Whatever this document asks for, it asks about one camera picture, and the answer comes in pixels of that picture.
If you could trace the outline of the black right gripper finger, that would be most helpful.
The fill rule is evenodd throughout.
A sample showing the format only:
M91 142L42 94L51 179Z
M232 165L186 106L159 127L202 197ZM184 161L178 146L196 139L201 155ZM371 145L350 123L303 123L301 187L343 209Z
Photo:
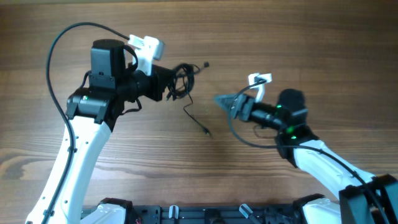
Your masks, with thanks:
M236 94L228 94L228 95L216 95L214 97L215 103L220 108L231 108L236 104L236 100L238 97Z
M221 109L225 111L229 117L236 117L236 109L234 105L221 105Z

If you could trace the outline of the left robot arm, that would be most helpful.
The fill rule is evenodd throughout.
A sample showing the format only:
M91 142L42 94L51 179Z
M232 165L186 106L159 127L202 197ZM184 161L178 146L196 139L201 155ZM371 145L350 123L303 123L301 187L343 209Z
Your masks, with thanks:
M164 43L130 36L127 43L100 39L91 48L91 68L67 100L64 140L44 190L27 223L80 223L81 210L96 161L126 114L127 102L140 96L160 101L176 71L154 65Z

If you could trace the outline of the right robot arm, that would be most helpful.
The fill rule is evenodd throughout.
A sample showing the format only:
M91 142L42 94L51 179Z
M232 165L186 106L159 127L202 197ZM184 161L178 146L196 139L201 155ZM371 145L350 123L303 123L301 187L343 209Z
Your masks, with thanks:
M295 223L397 223L397 179L363 171L334 153L307 124L301 91L286 89L276 105L244 93L215 96L228 120L253 122L276 130L281 158L324 185L336 198L313 194L294 202Z

